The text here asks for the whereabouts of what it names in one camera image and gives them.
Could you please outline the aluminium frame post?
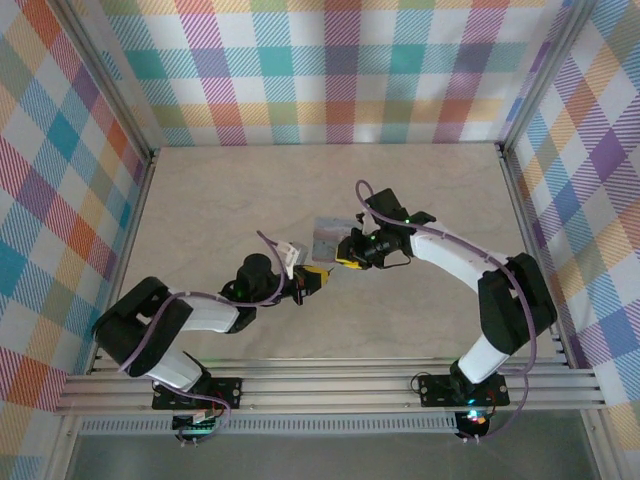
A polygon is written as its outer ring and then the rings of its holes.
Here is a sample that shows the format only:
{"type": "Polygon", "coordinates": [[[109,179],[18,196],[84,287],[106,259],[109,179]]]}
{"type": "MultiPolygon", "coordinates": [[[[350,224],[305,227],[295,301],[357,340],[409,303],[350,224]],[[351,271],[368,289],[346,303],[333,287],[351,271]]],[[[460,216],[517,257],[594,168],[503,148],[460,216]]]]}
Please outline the aluminium frame post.
{"type": "Polygon", "coordinates": [[[557,34],[550,43],[547,53],[539,62],[531,87],[513,115],[503,139],[498,142],[504,153],[514,150],[518,140],[532,121],[544,94],[562,67],[569,51],[590,18],[598,0],[573,0],[563,22],[556,29],[557,34]]]}
{"type": "Polygon", "coordinates": [[[147,163],[152,163],[156,149],[145,139],[141,128],[134,119],[132,111],[116,86],[115,80],[110,74],[103,56],[87,33],[87,30],[82,24],[81,17],[76,13],[71,1],[45,1],[69,36],[98,89],[105,96],[107,103],[119,120],[125,134],[132,142],[134,150],[147,163]]]}

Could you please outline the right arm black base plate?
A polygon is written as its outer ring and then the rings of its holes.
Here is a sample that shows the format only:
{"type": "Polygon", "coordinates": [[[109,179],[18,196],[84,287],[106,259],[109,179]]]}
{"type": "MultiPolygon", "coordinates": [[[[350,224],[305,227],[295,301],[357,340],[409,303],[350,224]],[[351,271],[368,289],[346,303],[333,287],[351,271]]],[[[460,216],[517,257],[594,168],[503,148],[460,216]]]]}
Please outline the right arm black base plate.
{"type": "Polygon", "coordinates": [[[510,404],[506,380],[494,373],[479,384],[452,375],[419,375],[417,391],[422,407],[504,407],[510,404]]]}

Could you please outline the aluminium frame leg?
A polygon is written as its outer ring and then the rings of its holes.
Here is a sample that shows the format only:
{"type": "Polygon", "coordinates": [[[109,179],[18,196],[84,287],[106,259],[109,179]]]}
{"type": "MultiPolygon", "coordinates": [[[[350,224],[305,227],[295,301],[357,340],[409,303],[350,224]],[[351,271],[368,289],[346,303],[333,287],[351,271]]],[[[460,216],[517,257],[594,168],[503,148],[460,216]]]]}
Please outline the aluminium frame leg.
{"type": "Polygon", "coordinates": [[[65,480],[81,424],[80,416],[61,417],[43,480],[65,480]]]}
{"type": "Polygon", "coordinates": [[[616,449],[601,410],[581,411],[589,446],[601,480],[622,480],[616,449]]]}

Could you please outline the aluminium mounting rail beam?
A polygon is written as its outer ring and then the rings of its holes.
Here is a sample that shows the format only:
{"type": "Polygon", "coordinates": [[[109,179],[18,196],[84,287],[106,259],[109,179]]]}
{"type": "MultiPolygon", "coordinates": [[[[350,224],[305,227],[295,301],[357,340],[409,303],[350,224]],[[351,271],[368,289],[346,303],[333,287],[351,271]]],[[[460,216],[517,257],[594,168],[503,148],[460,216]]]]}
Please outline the aluminium mounting rail beam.
{"type": "MultiPolygon", "coordinates": [[[[417,412],[410,384],[419,372],[446,374],[441,359],[267,359],[207,362],[212,375],[243,380],[240,412],[338,414],[417,412]]],[[[557,360],[536,363],[526,378],[506,377],[509,408],[581,410],[604,407],[593,371],[557,360]]],[[[58,401],[59,415],[148,413],[153,397],[147,378],[130,378],[110,359],[98,359],[87,375],[71,376],[58,401]]]]}

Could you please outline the grey-blue fabric pouch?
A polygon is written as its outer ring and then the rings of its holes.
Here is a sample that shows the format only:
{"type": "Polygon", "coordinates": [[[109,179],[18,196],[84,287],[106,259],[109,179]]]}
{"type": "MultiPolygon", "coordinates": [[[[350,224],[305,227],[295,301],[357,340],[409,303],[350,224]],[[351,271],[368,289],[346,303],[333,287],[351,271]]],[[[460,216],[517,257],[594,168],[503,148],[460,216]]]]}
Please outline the grey-blue fabric pouch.
{"type": "Polygon", "coordinates": [[[312,236],[312,260],[318,263],[333,263],[340,241],[349,235],[353,226],[349,219],[316,217],[312,236]]]}

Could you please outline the aluminium table side rail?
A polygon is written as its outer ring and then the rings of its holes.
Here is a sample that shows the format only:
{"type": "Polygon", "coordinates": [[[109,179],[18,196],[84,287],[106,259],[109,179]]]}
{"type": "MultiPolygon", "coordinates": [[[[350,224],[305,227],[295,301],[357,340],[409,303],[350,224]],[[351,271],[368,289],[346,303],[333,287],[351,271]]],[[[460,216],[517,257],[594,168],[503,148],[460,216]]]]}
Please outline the aluminium table side rail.
{"type": "Polygon", "coordinates": [[[557,351],[564,356],[564,363],[569,368],[577,369],[579,367],[579,364],[577,363],[576,357],[569,341],[569,337],[567,336],[564,325],[562,324],[560,307],[556,302],[556,298],[552,291],[550,281],[547,277],[543,258],[536,243],[536,237],[534,234],[532,223],[525,207],[525,199],[520,192],[518,181],[512,168],[511,154],[505,148],[502,142],[495,142],[494,147],[504,177],[504,181],[509,192],[509,197],[513,206],[513,210],[518,223],[518,228],[520,230],[526,252],[537,261],[542,278],[545,282],[552,303],[556,309],[557,319],[555,323],[550,327],[550,332],[554,337],[554,342],[559,344],[559,347],[557,347],[557,351]]]}
{"type": "Polygon", "coordinates": [[[145,166],[144,176],[142,177],[142,183],[139,189],[138,197],[136,199],[136,203],[131,213],[131,218],[127,224],[127,229],[125,231],[126,235],[123,241],[123,249],[116,264],[113,281],[111,282],[111,286],[108,290],[108,297],[106,298],[106,303],[103,309],[104,312],[111,308],[120,297],[160,152],[160,149],[155,150],[150,161],[145,166]]]}

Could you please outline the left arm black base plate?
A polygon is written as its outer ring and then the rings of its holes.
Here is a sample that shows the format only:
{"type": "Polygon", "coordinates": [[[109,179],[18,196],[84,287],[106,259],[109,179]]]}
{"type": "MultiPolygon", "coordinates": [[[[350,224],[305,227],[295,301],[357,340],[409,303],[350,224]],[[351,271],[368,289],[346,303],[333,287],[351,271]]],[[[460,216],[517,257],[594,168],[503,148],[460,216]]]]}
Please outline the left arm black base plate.
{"type": "Polygon", "coordinates": [[[204,397],[223,400],[232,409],[238,409],[242,396],[242,379],[239,377],[201,378],[186,392],[157,381],[153,382],[152,388],[154,394],[151,408],[153,410],[219,409],[219,406],[205,400],[204,397]]]}

